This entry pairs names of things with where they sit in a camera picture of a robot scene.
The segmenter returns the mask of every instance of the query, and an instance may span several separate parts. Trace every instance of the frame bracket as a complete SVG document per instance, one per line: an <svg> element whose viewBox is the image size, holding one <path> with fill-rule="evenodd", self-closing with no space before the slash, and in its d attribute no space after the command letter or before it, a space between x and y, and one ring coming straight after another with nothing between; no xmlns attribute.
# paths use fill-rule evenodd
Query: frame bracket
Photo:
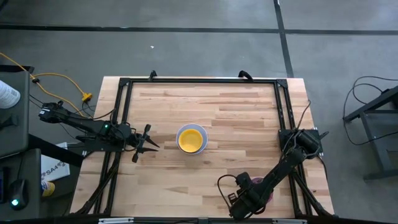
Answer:
<svg viewBox="0 0 398 224"><path fill-rule="evenodd" d="M287 88L287 80L286 79L277 79L276 82L280 84L283 88Z"/></svg>
<svg viewBox="0 0 398 224"><path fill-rule="evenodd" d="M119 80L119 87L123 87L130 81L130 78L120 78Z"/></svg>

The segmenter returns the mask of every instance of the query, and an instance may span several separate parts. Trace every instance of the power cord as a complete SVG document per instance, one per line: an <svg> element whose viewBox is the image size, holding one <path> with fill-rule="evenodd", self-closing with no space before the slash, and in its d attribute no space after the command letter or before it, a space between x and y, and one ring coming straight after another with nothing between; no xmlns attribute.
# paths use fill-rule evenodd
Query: power cord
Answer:
<svg viewBox="0 0 398 224"><path fill-rule="evenodd" d="M80 91L80 93L83 95L83 98L81 99L83 102L87 102L87 101L91 100L91 97L93 97L93 95L91 93L85 93L83 90L81 90L79 85L77 85L77 83L75 81L73 81L71 78L69 78L66 75L62 75L62 74L58 74L58 73L52 73L52 72L40 73L40 74L33 75L34 82L35 83L39 82L40 80L37 77L43 76L43 75L63 77L63 78L66 78L67 80L71 81L76 86L76 88Z"/></svg>
<svg viewBox="0 0 398 224"><path fill-rule="evenodd" d="M62 124L59 124L59 125L65 130L66 133L69 134L69 136L70 136L71 138L76 139L75 137L73 137L73 136L68 132L68 130L67 130Z"/></svg>
<svg viewBox="0 0 398 224"><path fill-rule="evenodd" d="M325 162L323 161L322 157L317 155L318 159L321 161L322 165L323 165L323 169L325 170L325 176L326 176L326 181L328 180L328 172L326 171L326 165Z"/></svg>
<svg viewBox="0 0 398 224"><path fill-rule="evenodd" d="M89 118L93 119L92 115L89 114L89 113L86 111L85 102L82 102L82 103L81 103L81 110L83 110L83 111L88 115Z"/></svg>
<svg viewBox="0 0 398 224"><path fill-rule="evenodd" d="M226 204L226 206L228 207L228 210L229 210L231 208L231 206L229 206L229 203L226 201L226 199L224 197L224 194L223 194L223 192L220 189L220 180L222 178L224 178L224 177L233 177L233 178L235 178L235 180L236 180L236 177L234 175L232 175L232 174L225 174L225 175L222 175L221 177L219 177L218 180L217 180L218 191L220 192L220 194L221 194L222 198L224 199L224 202L225 202L225 204Z"/></svg>
<svg viewBox="0 0 398 224"><path fill-rule="evenodd" d="M1 53L1 52L0 52L0 55L3 56L4 58L8 59L8 60L11 61L12 63L16 64L16 65L17 65L19 68L21 68L23 71L28 72L22 65L20 65L19 63L17 63L16 61L14 61L14 60L11 59L10 57L8 57L7 55L5 55L5 54L3 54L3 53ZM35 80L35 79L36 79L32 74L29 73L29 75L30 75L30 78L31 78L32 80ZM50 92L47 91L39 82L35 82L35 84L38 85L39 88L40 88L44 93L46 93L46 94L48 94L48 95L50 95L50 96L56 97L56 98L58 98L58 99L60 99L60 100L63 100L63 101L65 101L65 102L67 102L67 103L70 104L76 111L79 111L79 109L78 109L71 101L69 101L69 100L67 100L67 99L65 99L65 98L62 98L61 96L55 95L55 94L53 94L53 93L50 93Z"/></svg>
<svg viewBox="0 0 398 224"><path fill-rule="evenodd" d="M88 109L90 109L91 111L94 111L93 109L91 109L91 107L95 107L96 105L93 105L93 106L89 106L89 107L87 107Z"/></svg>
<svg viewBox="0 0 398 224"><path fill-rule="evenodd" d="M305 114L306 110L310 107L310 105L311 105L311 100L308 100L308 105L307 105L307 107L304 109L303 113L301 114L301 118L300 118L300 121L298 122L298 125L297 125L297 128L296 128L296 129L299 129L299 128L300 128L301 122L303 121L304 114Z"/></svg>
<svg viewBox="0 0 398 224"><path fill-rule="evenodd" d="M344 106L343 106L343 127L344 127L344 130L345 130L345 132L346 132L346 135L347 135L348 140L350 141L351 144L353 144L353 145L355 145L355 146L362 146L362 145L367 144L367 143L369 143L369 142L373 142L373 141L375 141L375 140L382 139L382 138L384 138L384 137L387 137L387 136L390 136L390 135L393 135L393 134L397 134L397 133L398 133L398 131L395 131L395 132L393 132L393 133L388 133L388 134L385 134L385 135L382 135L382 136L379 136L379 137L377 137L377 138L374 138L374 139L371 139L371 140L368 140L368 141L365 141L365 142L361 142L361 143L355 143L355 142L353 142L352 139L350 138L350 136L349 136L349 134L348 134L347 127L346 127L346 123L344 122L344 117L346 116L346 105L347 105L347 101L348 101L349 94L350 94L351 92L353 92L353 95L354 95L355 99L357 99L360 103L364 103L363 101L359 100L359 99L356 97L356 95L355 95L355 93L354 93L354 90L355 90L356 87L361 86L361 85L367 85L367 86L371 86L371 87L374 87L374 88L380 90L380 88L378 88L378 87L376 87L376 86L374 86L374 85L372 85L372 84L368 84L368 83L356 84L356 83L358 82L358 80L360 80L360 79L362 79L362 78L378 78L378 79L381 79L381 80L398 81L398 79L383 78L383 77L377 77L377 76L363 76L363 77L359 77L359 78L357 78L357 79L355 80L353 87L352 87L352 88L349 90L349 92L347 93L346 99L345 99L345 101L344 101Z"/></svg>
<svg viewBox="0 0 398 224"><path fill-rule="evenodd" d="M93 107L93 106L90 106L90 105L88 104L88 101L85 102L85 103L86 103L87 108L88 108L89 110L91 110L92 112L95 112L95 110L91 109L91 107Z"/></svg>

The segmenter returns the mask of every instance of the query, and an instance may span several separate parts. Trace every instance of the butcher block table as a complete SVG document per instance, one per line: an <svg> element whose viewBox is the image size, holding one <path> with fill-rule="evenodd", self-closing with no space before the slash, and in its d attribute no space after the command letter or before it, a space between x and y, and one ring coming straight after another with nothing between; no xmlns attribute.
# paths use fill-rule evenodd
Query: butcher block table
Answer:
<svg viewBox="0 0 398 224"><path fill-rule="evenodd" d="M113 109L119 78L104 77L96 117ZM304 81L290 78L287 82L298 123L308 105ZM123 94L118 122L126 88ZM280 94L285 109L282 90ZM122 153L112 216L229 217L216 182L221 175L245 171L251 177L264 177L278 163L280 126L276 108L274 87L268 84L135 83L127 121L138 133L151 124L149 134L160 149L140 154L137 164L131 162L134 152ZM197 155L182 152L175 142L177 131L189 123L200 124L208 132L209 143ZM305 113L301 128L313 128L310 110ZM83 161L71 212L81 208L97 187L103 157L103 152L95 152ZM307 160L304 170L308 188L333 213L321 162L317 158ZM224 178L221 189L225 195L235 192L233 178ZM304 212L298 185L297 189ZM253 216L265 217L294 217L287 177L274 189L266 211Z"/></svg>

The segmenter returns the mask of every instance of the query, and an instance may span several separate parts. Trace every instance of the concrete floor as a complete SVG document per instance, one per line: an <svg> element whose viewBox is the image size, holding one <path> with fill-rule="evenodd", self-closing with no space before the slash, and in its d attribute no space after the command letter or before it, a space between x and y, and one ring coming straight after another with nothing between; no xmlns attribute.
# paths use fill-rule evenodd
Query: concrete floor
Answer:
<svg viewBox="0 0 398 224"><path fill-rule="evenodd" d="M288 29L398 29L393 0L280 0ZM0 22L81 26L277 28L272 0L12 0ZM330 194L337 215L396 222L398 178L364 182L377 171L368 145L349 143L341 121L353 82L363 75L398 78L398 36L287 35L294 77L304 78L311 110L323 140ZM1 51L35 73L67 74L97 100L105 75L234 77L246 70L255 77L286 77L278 34L53 32L0 30ZM0 58L0 63L9 63ZM397 83L366 80L379 88ZM46 77L49 91L80 105L80 94L65 80ZM42 101L55 101L31 85ZM379 93L367 87L358 96ZM347 112L360 104L350 97ZM30 132L50 142L74 141L59 125L40 122L31 105ZM71 134L79 134L67 128ZM349 125L356 142L366 140L362 125Z"/></svg>

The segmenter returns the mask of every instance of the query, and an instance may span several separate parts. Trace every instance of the floor stripe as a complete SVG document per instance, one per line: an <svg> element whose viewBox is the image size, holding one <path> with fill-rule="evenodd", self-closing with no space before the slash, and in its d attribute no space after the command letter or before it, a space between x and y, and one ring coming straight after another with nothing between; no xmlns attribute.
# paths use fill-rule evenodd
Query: floor stripe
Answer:
<svg viewBox="0 0 398 224"><path fill-rule="evenodd" d="M0 24L0 29L7 30L44 30L77 32L202 32L202 33L245 33L278 34L278 29L256 28L183 28L183 27L92 27L92 26L31 26Z"/></svg>
<svg viewBox="0 0 398 224"><path fill-rule="evenodd" d="M286 29L286 34L310 35L398 35L398 30L305 30Z"/></svg>
<svg viewBox="0 0 398 224"><path fill-rule="evenodd" d="M279 32L280 44L282 46L282 54L284 56L287 78L294 78L293 66L292 62L290 61L289 48L287 46L286 34L284 32L285 26L282 18L282 13L280 11L279 0L274 0L274 6L275 6L276 19L278 22L278 28L280 30Z"/></svg>

